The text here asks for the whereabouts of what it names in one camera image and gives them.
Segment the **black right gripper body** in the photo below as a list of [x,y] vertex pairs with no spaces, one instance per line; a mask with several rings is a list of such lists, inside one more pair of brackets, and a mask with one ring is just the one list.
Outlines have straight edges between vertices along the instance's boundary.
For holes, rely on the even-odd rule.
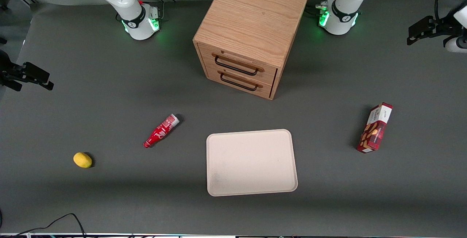
[[6,52],[0,50],[0,85],[20,92],[22,84],[18,80],[22,79],[24,66],[13,63]]

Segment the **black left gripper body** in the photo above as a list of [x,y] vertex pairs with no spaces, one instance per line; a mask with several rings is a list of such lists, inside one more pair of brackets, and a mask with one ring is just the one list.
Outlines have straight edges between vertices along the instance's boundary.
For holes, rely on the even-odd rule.
[[432,38],[447,36],[443,40],[443,47],[446,48],[449,41],[459,37],[459,22],[454,18],[454,15],[447,15],[437,22]]

